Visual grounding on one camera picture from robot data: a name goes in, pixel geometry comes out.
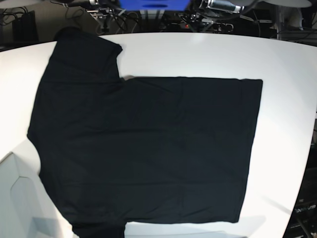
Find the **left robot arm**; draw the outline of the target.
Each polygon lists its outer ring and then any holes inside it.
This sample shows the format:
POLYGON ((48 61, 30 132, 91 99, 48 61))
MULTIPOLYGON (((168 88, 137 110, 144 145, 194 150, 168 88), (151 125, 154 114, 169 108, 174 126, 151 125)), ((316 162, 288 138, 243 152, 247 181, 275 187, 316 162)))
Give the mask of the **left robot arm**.
POLYGON ((233 4, 228 0, 202 0, 199 5, 199 9, 219 10, 228 13, 240 13, 244 8, 244 6, 233 4))

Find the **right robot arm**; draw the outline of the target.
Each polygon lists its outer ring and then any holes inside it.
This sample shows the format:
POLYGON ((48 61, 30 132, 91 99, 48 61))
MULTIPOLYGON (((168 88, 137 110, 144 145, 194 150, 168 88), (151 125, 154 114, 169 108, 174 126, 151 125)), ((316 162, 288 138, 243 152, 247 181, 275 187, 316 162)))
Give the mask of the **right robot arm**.
POLYGON ((59 4, 64 7, 83 7, 84 9, 95 9, 98 7, 108 7, 111 9, 120 9, 118 1, 114 0, 51 0, 53 4, 59 4))

